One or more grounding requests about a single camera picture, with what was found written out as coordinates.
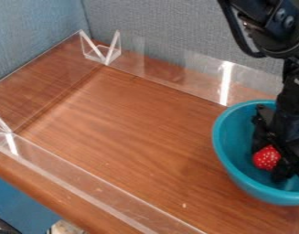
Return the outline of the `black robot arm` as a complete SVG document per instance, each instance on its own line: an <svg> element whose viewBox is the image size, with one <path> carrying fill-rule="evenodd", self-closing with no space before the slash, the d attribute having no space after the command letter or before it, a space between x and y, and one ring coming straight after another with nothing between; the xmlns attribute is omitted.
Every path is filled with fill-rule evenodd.
<svg viewBox="0 0 299 234"><path fill-rule="evenodd" d="M283 61L283 88L275 107L255 107L251 151L278 160L271 180L299 177L299 0L216 0L240 50Z"/></svg>

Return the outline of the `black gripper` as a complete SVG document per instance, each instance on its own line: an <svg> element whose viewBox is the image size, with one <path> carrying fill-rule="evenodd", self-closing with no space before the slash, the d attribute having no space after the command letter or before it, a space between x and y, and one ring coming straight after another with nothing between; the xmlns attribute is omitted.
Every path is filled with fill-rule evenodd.
<svg viewBox="0 0 299 234"><path fill-rule="evenodd" d="M258 104L251 123L251 152L255 154L271 144L280 154L271 170L272 182L280 183L292 176L299 177L299 97L280 93L275 109Z"/></svg>

